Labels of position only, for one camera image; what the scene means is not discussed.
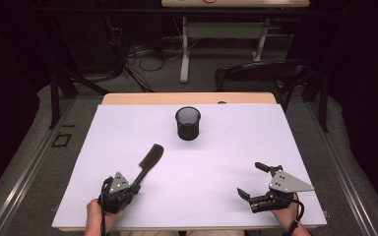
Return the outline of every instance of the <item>chair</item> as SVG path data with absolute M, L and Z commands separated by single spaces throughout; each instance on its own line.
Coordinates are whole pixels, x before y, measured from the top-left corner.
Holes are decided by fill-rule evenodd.
M 286 111 L 293 90 L 313 75 L 313 66 L 304 60 L 259 61 L 217 69 L 215 83 L 216 91 L 271 92 Z

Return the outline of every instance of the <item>gray floor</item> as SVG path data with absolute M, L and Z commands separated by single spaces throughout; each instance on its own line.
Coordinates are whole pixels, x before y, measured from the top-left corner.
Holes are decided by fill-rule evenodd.
M 189 83 L 185 85 L 179 82 L 179 59 L 167 60 L 155 72 L 141 70 L 139 60 L 131 67 L 140 72 L 155 91 L 214 91 L 215 69 L 249 62 L 255 46 L 243 40 L 197 42 L 191 49 Z M 286 39 L 270 38 L 265 50 L 264 60 L 284 58 Z M 147 69 L 160 65 L 159 60 L 152 57 L 141 62 Z M 100 85 L 111 91 L 140 91 L 135 82 L 124 75 Z M 82 85 L 77 88 L 80 92 L 77 99 L 62 100 L 62 120 L 52 131 L 48 130 L 49 87 L 38 93 L 41 103 L 34 123 L 0 180 L 0 235 L 82 235 L 51 228 L 54 206 L 61 201 L 101 101 L 101 96 L 94 91 Z M 341 107 L 330 99 L 329 134 L 323 133 L 315 122 L 313 103 L 303 103 L 295 97 L 286 113 L 321 206 L 330 213 L 328 225 L 312 232 L 315 235 L 378 235 L 378 196 L 349 150 L 341 112 Z M 51 146 L 58 134 L 71 135 L 67 147 Z M 281 234 L 280 230 L 250 232 L 250 235 Z

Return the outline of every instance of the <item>gray carpet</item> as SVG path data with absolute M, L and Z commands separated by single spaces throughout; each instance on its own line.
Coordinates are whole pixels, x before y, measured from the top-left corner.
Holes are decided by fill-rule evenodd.
M 270 39 L 266 44 L 267 51 L 264 52 L 263 59 L 284 58 L 285 42 L 285 39 Z M 141 73 L 155 91 L 214 91 L 215 69 L 249 62 L 251 51 L 255 46 L 249 41 L 237 40 L 221 40 L 219 43 L 211 40 L 198 42 L 191 50 L 189 83 L 185 85 L 179 82 L 181 61 L 178 59 L 167 60 L 159 70 L 154 72 L 142 70 L 139 60 L 132 65 L 132 68 Z M 146 69 L 155 69 L 160 65 L 159 60 L 153 57 L 144 58 L 141 62 L 143 68 Z M 140 91 L 136 83 L 124 75 L 100 83 L 100 85 L 111 91 Z M 71 135 L 69 144 L 66 147 L 51 147 L 53 144 L 63 143 L 62 138 L 55 142 L 56 140 L 52 137 L 48 148 L 45 148 L 42 154 L 42 161 L 36 168 L 36 173 L 31 177 L 31 183 L 26 186 L 27 193 L 16 205 L 13 215 L 9 216 L 10 220 L 1 231 L 2 235 L 83 234 L 64 233 L 51 228 L 55 215 L 52 208 L 58 205 L 63 197 L 76 158 L 92 123 L 95 109 L 101 101 L 101 96 L 94 91 L 82 85 L 77 85 L 77 88 L 80 92 L 78 99 L 63 100 L 64 104 L 71 104 L 71 106 L 66 110 L 61 124 L 54 131 L 56 135 Z M 42 148 L 42 141 L 45 140 L 51 118 L 49 89 L 44 88 L 38 95 L 41 98 L 41 106 L 34 124 L 0 181 L 0 209 L 5 205 L 5 201 L 17 186 L 17 181 L 23 175 L 26 166 L 32 162 L 37 150 Z M 349 206 L 348 198 L 339 183 L 326 140 L 314 122 L 313 109 L 312 104 L 302 103 L 299 97 L 295 97 L 286 113 L 321 206 L 323 210 L 328 210 L 331 216 L 327 219 L 327 226 L 312 229 L 311 232 L 314 235 L 363 235 Z M 348 174 L 378 232 L 378 196 L 349 151 L 341 107 L 332 99 L 329 102 L 328 127 L 329 136 L 345 163 Z M 281 234 L 281 230 L 250 231 L 251 236 Z

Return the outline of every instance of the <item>black cable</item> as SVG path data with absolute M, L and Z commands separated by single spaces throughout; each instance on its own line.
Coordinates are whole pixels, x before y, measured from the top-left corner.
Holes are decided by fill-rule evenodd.
M 145 58 L 145 57 L 141 57 L 141 58 L 140 58 L 140 62 L 139 62 L 139 66 L 140 66 L 140 68 L 141 68 L 143 71 L 154 72 L 154 71 L 158 71 L 158 70 L 160 70 L 160 69 L 164 66 L 165 59 L 163 58 L 162 55 L 159 55 L 159 59 L 161 60 L 161 64 L 160 64 L 160 66 L 157 67 L 157 68 L 151 69 L 151 70 L 149 70 L 149 69 L 145 69 L 145 68 L 142 66 L 142 64 L 143 64 L 143 58 Z
M 134 74 L 134 73 L 137 73 L 136 71 L 133 72 L 128 67 L 124 67 L 124 71 L 127 73 L 128 76 L 130 76 L 137 83 L 137 85 L 140 87 L 142 91 L 154 92 L 154 90 L 150 87 L 149 83 L 144 78 L 140 79 L 138 76 Z
M 290 202 L 298 204 L 297 212 L 296 212 L 296 220 L 291 224 L 289 229 L 286 231 L 286 233 L 284 234 L 285 236 L 291 236 L 292 235 L 293 231 L 297 228 L 297 225 L 299 224 L 300 219 L 303 216 L 303 213 L 305 213 L 305 205 L 302 202 L 299 201 L 299 197 L 298 197 L 297 200 L 291 199 Z
M 177 38 L 178 39 L 178 37 L 176 37 L 176 36 L 173 36 L 173 37 L 171 37 L 170 38 L 170 41 L 173 41 L 175 38 Z M 169 50 L 169 51 L 171 51 L 171 53 L 170 53 L 170 55 L 168 55 L 168 56 L 165 56 L 164 58 L 165 59 L 174 59 L 173 57 L 174 57 L 174 54 L 176 54 L 177 53 L 177 50 L 180 48 L 180 50 L 181 50 L 181 46 L 179 45 L 179 44 L 181 44 L 182 42 L 179 42 L 179 43 L 173 43 L 175 46 L 174 46 L 174 49 L 173 50 Z
M 100 222 L 100 235 L 105 236 L 106 235 L 106 229 L 105 229 L 105 204 L 103 202 L 103 191 L 106 188 L 106 180 L 103 182 L 102 188 L 100 190 L 100 214 L 102 216 L 102 221 Z

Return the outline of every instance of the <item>dark background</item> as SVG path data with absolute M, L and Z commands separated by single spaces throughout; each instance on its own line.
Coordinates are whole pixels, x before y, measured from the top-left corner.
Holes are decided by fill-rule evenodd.
M 159 7 L 160 3 L 160 0 L 140 1 L 142 7 Z M 32 21 L 18 3 L 0 0 L 0 177 L 32 124 L 39 105 L 36 93 L 49 84 L 52 67 L 45 50 L 56 52 L 64 65 L 82 73 L 108 73 L 117 69 L 102 18 L 87 19 L 85 25 L 74 19 L 59 20 L 58 29 L 68 38 L 65 41 L 47 19 Z M 97 5 L 91 0 L 78 1 L 78 4 Z M 352 27 L 344 31 L 339 51 L 333 51 L 331 46 L 337 36 L 335 32 L 342 29 L 345 21 L 304 20 L 287 57 L 329 65 L 329 95 L 343 107 L 351 150 L 378 192 L 378 2 L 313 0 L 311 7 L 341 11 L 349 9 L 350 4 L 354 15 Z M 139 30 L 130 33 L 156 47 L 161 29 L 172 27 L 161 25 L 161 18 L 146 20 L 154 23 L 152 31 L 147 32 L 149 35 Z M 142 28 L 146 23 L 137 19 L 133 24 Z M 43 48 L 36 25 L 48 32 L 52 45 Z M 93 50 L 88 54 L 74 53 L 89 45 Z

